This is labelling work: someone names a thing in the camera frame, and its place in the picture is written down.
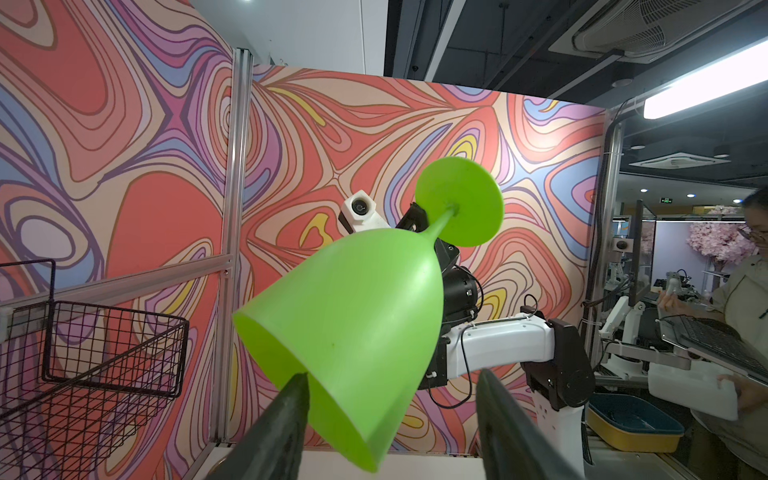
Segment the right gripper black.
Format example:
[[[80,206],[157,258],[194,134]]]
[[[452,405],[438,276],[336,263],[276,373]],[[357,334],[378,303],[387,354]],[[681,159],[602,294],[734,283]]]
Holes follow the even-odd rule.
[[[422,232],[429,226],[427,214],[412,202],[396,225],[397,229]],[[443,327],[455,327],[476,318],[480,287],[472,273],[458,264],[459,249],[441,239],[434,243],[443,282]]]

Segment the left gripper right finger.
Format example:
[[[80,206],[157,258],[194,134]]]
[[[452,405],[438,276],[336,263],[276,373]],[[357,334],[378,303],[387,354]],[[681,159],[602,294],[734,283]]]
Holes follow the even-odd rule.
[[[496,375],[480,371],[476,386],[481,457],[487,480],[580,479],[582,409],[547,408],[535,424]]]

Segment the green wine glass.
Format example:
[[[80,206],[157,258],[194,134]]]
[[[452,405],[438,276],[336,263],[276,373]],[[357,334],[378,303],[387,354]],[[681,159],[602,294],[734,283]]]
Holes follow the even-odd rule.
[[[429,164],[415,187],[424,231],[356,232],[307,258],[233,316],[269,381],[303,373],[308,420],[338,453],[375,472],[425,374],[444,316],[437,241],[476,247],[504,217],[493,176],[471,160]]]

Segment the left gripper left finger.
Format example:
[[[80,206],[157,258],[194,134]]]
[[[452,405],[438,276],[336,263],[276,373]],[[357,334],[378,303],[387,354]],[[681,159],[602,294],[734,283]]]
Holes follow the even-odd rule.
[[[308,375],[294,375],[260,418],[207,477],[296,479],[310,406]]]

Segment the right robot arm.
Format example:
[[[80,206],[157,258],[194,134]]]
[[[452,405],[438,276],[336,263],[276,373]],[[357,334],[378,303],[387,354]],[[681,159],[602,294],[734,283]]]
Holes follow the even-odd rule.
[[[452,379],[477,373],[475,400],[489,477],[509,479],[512,464],[505,448],[530,454],[518,469],[525,479],[581,479],[589,461],[583,425],[585,406],[595,388],[595,375],[578,329],[547,319],[536,307],[501,320],[477,323],[479,281],[458,264],[458,248],[437,240],[434,250],[442,270],[444,317],[437,345],[420,389],[432,392]],[[522,423],[523,412],[503,394],[492,370],[522,366],[537,410],[535,425]]]

